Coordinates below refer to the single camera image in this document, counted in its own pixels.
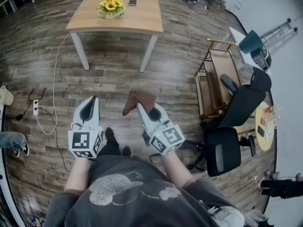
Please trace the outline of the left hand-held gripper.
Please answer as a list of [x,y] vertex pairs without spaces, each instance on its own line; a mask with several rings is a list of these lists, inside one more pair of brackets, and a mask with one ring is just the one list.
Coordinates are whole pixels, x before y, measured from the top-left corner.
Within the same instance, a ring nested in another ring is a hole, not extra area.
[[94,159],[103,141],[99,98],[84,100],[74,111],[71,130],[68,131],[69,151],[76,158]]

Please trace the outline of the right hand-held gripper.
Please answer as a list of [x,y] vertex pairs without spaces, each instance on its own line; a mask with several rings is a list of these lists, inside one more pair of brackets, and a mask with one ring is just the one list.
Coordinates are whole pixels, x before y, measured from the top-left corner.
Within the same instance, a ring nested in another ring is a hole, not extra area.
[[166,155],[178,149],[185,141],[179,126],[169,119],[159,104],[155,104],[149,113],[141,103],[137,103],[136,109],[143,125],[142,137],[146,146],[153,146],[159,154]]

